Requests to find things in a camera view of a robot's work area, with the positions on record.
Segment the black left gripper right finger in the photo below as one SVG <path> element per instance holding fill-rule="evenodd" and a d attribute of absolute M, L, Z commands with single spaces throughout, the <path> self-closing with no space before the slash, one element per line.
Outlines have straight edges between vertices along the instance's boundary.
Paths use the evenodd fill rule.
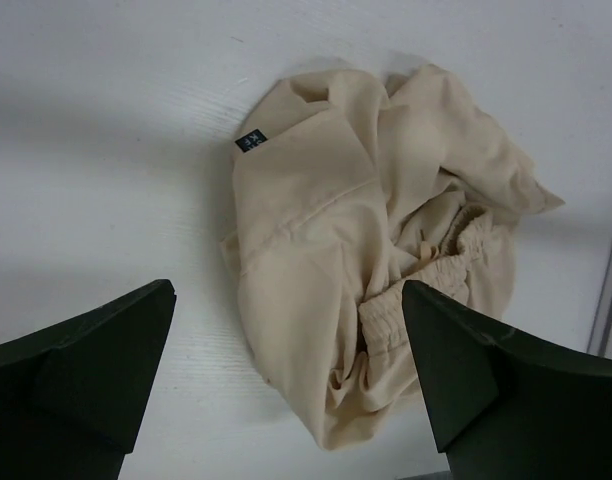
<path fill-rule="evenodd" d="M 455 479 L 612 479 L 612 360 L 419 281 L 402 310 L 437 450 Z"/>

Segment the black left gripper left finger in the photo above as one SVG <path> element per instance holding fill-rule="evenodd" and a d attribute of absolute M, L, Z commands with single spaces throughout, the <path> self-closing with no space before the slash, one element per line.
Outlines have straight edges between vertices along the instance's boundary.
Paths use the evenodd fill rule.
<path fill-rule="evenodd" d="M 175 304 L 159 279 L 0 344 L 0 479 L 118 478 Z"/>

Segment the beige trousers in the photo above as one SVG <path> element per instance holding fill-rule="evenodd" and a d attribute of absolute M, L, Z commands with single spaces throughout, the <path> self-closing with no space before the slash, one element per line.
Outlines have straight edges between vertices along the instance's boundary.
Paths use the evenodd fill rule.
<path fill-rule="evenodd" d="M 423 282 L 500 318 L 519 220 L 561 205 L 451 72 L 280 80 L 232 156 L 223 241 L 256 368 L 325 450 L 370 440 L 419 391 L 402 311 Z"/>

